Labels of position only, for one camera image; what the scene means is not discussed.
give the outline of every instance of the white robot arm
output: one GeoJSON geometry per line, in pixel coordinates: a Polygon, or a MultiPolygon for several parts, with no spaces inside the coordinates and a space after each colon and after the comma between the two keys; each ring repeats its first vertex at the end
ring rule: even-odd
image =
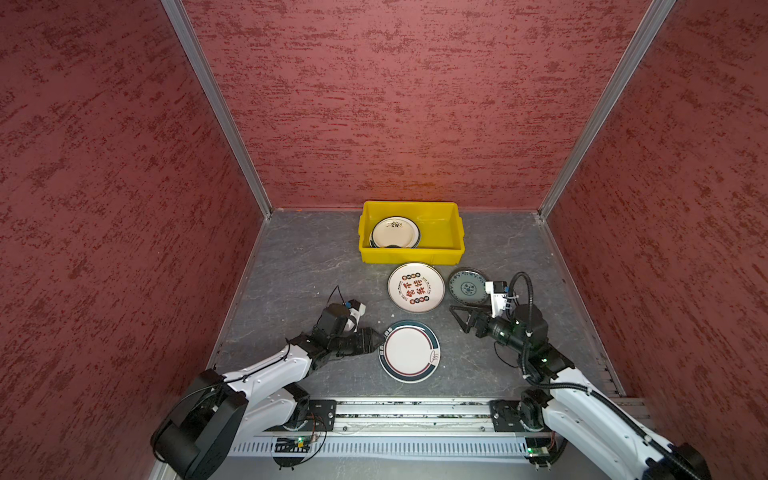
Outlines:
{"type": "MultiPolygon", "coordinates": [[[[517,273],[509,287],[506,282],[487,282],[485,291],[490,308],[452,306],[451,311],[465,333],[476,327],[477,337],[490,336],[518,352],[523,378],[534,388],[523,392],[516,418],[508,422],[520,422],[534,432],[548,427],[559,433],[611,480],[710,478],[696,450],[688,444],[675,447],[632,419],[548,342],[548,325],[533,304],[527,274],[517,273]],[[518,305],[514,295],[518,278],[526,280],[527,304],[518,305]],[[468,319],[459,312],[469,313],[468,319]]],[[[504,401],[495,404],[499,415],[510,415],[504,401]]]]}
{"type": "Polygon", "coordinates": [[[332,303],[311,333],[288,340],[278,353],[245,369],[219,375],[202,372],[152,435],[155,457],[185,480],[208,478],[234,441],[276,425],[301,426],[309,394],[296,384],[330,357],[376,351],[384,336],[358,328],[366,306],[332,303]]]}
{"type": "MultiPolygon", "coordinates": [[[[503,415],[508,425],[516,422],[532,432],[548,427],[611,480],[710,480],[707,463],[696,450],[687,444],[676,447],[632,419],[549,343],[548,325],[533,304],[530,278],[520,272],[510,284],[519,277],[528,284],[527,304],[518,305],[504,282],[488,282],[491,306],[451,307],[465,333],[476,327],[477,337],[490,336],[517,351],[523,377],[531,384],[519,402],[491,402],[494,418],[503,415]],[[469,318],[462,319],[459,312],[469,318]]],[[[233,442],[276,425],[298,429],[306,422],[309,394],[295,382],[331,356],[371,353],[383,344],[384,337],[375,330],[357,328],[364,312],[365,306],[355,300],[334,303],[311,333],[289,340],[271,357],[223,376],[213,370],[201,373],[152,436],[155,455],[185,480],[204,480],[233,442]]],[[[541,465],[541,460],[546,462],[546,455],[530,461],[541,465]]]]}

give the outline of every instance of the gray marble surface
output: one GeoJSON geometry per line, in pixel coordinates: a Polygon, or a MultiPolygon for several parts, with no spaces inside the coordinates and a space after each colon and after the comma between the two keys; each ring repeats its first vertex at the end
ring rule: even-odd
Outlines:
{"type": "MultiPolygon", "coordinates": [[[[524,270],[533,279],[535,302],[549,322],[550,342],[597,386],[602,366],[568,301],[551,253],[531,214],[462,212],[466,252],[461,266],[490,280],[509,281],[524,270]]],[[[389,377],[376,354],[329,362],[300,385],[315,398],[331,396],[494,396],[517,398],[527,388],[519,370],[496,358],[493,340],[465,335],[449,312],[452,298],[429,313],[396,307],[386,282],[396,265],[368,265],[357,250],[360,212],[278,211],[266,226],[256,265],[217,357],[217,370],[251,365],[285,346],[285,338],[309,332],[337,284],[346,300],[367,306],[361,326],[383,332],[390,324],[416,319],[438,337],[438,370],[416,384],[389,377]]],[[[447,279],[455,266],[437,266],[447,279]]],[[[521,281],[517,290],[523,290],[521,281]]],[[[500,349],[514,363],[511,350],[500,349]]]]}

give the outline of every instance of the plate rim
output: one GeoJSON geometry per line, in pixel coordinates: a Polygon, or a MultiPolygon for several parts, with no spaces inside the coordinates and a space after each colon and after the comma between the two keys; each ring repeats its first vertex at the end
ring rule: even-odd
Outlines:
{"type": "Polygon", "coordinates": [[[440,341],[437,338],[437,335],[435,334],[434,330],[432,330],[429,325],[425,324],[424,322],[419,322],[418,320],[412,320],[412,319],[403,319],[398,320],[397,322],[394,322],[392,325],[388,326],[387,329],[384,332],[386,336],[385,342],[379,347],[379,362],[382,365],[382,368],[384,368],[384,372],[386,372],[387,375],[391,376],[398,382],[402,383],[419,383],[423,382],[424,380],[427,380],[432,374],[437,370],[437,367],[440,365],[440,360],[442,358],[442,355],[440,354],[440,341]],[[432,350],[431,352],[437,352],[437,362],[432,363],[428,362],[425,370],[416,373],[412,376],[407,376],[406,374],[401,374],[395,370],[395,368],[389,364],[389,361],[387,361],[386,358],[386,343],[389,341],[389,337],[398,329],[410,327],[413,329],[420,329],[427,337],[427,340],[432,343],[432,350]]]}
{"type": "Polygon", "coordinates": [[[371,229],[371,235],[370,235],[370,238],[369,238],[369,243],[371,243],[371,248],[388,248],[388,247],[379,247],[378,245],[376,245],[376,242],[373,239],[373,231],[376,229],[376,227],[379,226],[380,223],[382,223],[385,220],[389,220],[391,218],[402,218],[403,220],[407,220],[411,225],[413,225],[414,228],[416,228],[416,242],[411,247],[400,247],[400,248],[416,248],[416,247],[418,247],[419,243],[421,243],[421,241],[422,241],[422,230],[419,228],[419,225],[416,225],[416,222],[411,220],[408,217],[401,217],[399,215],[392,215],[391,217],[382,218],[381,220],[376,222],[376,225],[374,225],[373,228],[371,229]]]}
{"type": "Polygon", "coordinates": [[[456,275],[457,273],[460,273],[460,272],[473,272],[473,273],[477,273],[479,276],[482,276],[485,279],[486,282],[488,281],[488,276],[485,275],[482,271],[480,271],[480,270],[478,270],[476,268],[472,268],[470,266],[457,266],[450,273],[450,275],[448,275],[448,279],[445,281],[445,289],[448,290],[448,292],[451,294],[451,297],[454,300],[456,300],[457,302],[461,303],[462,305],[466,305],[466,306],[481,306],[481,305],[485,305],[488,302],[488,299],[491,297],[487,293],[485,294],[485,299],[482,302],[478,302],[478,303],[467,303],[467,302],[461,301],[458,298],[456,298],[456,296],[451,291],[451,287],[450,287],[450,285],[451,285],[451,278],[454,275],[456,275]]]}
{"type": "Polygon", "coordinates": [[[435,267],[433,267],[432,265],[429,265],[428,263],[424,263],[424,262],[407,262],[407,263],[403,263],[402,265],[398,265],[398,266],[397,266],[397,267],[396,267],[396,268],[395,268],[395,269],[392,271],[392,273],[390,273],[390,274],[389,274],[389,278],[387,278],[387,279],[386,279],[386,292],[387,292],[387,294],[389,295],[389,299],[392,301],[392,303],[394,303],[394,304],[395,304],[395,306],[396,306],[397,308],[401,309],[403,312],[413,313],[414,315],[421,315],[421,314],[423,314],[423,313],[429,313],[429,312],[432,312],[434,309],[436,309],[438,306],[440,306],[440,304],[442,303],[442,301],[443,301],[443,300],[445,300],[445,291],[446,291],[446,290],[447,290],[447,289],[446,289],[446,287],[445,287],[445,279],[444,279],[444,278],[442,278],[442,275],[440,274],[440,272],[439,272],[439,271],[437,271],[437,269],[436,269],[435,267]],[[427,266],[428,268],[432,269],[432,270],[433,270],[435,273],[437,273],[437,276],[439,276],[439,277],[440,277],[440,281],[442,282],[442,296],[440,297],[440,301],[439,301],[439,302],[437,302],[437,303],[435,304],[435,306],[434,306],[434,307],[432,307],[431,309],[429,309],[429,310],[424,310],[423,312],[414,312],[414,311],[412,311],[412,310],[408,310],[408,309],[405,309],[405,308],[401,307],[401,306],[400,306],[400,305],[399,305],[399,304],[398,304],[398,303],[395,301],[395,299],[394,299],[394,298],[392,298],[392,292],[389,290],[389,281],[392,279],[392,276],[395,274],[395,272],[396,272],[397,270],[399,270],[399,269],[403,268],[404,266],[406,266],[406,265],[411,265],[411,264],[413,264],[413,263],[418,263],[419,265],[424,265],[424,266],[427,266]]]}

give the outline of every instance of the ceramic plate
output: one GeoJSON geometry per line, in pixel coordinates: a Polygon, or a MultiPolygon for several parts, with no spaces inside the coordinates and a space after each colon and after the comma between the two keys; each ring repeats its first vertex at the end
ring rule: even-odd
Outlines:
{"type": "Polygon", "coordinates": [[[426,263],[405,263],[389,276],[387,290],[395,305],[406,312],[426,313],[442,302],[445,282],[440,272],[426,263]]]}
{"type": "Polygon", "coordinates": [[[405,217],[390,217],[373,227],[370,240],[374,248],[415,248],[421,240],[421,232],[415,223],[405,217]]]}
{"type": "Polygon", "coordinates": [[[386,341],[379,347],[384,371],[404,383],[426,380],[440,363],[440,344],[435,333],[415,320],[393,323],[384,332],[386,341]]]}
{"type": "Polygon", "coordinates": [[[457,302],[482,305],[490,297],[485,292],[485,281],[485,275],[473,268],[457,268],[448,277],[448,291],[457,302]]]}

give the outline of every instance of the red textured wall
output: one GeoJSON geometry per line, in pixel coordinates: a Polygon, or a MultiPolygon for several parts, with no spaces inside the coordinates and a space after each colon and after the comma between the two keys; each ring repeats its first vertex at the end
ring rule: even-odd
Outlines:
{"type": "Polygon", "coordinates": [[[768,478],[768,3],[678,0],[549,222],[622,382],[768,478]]]}
{"type": "Polygon", "coordinates": [[[534,210],[647,0],[188,0],[276,207],[534,210]]]}
{"type": "Polygon", "coordinates": [[[3,2],[0,71],[0,478],[144,480],[259,211],[160,2],[3,2]]]}

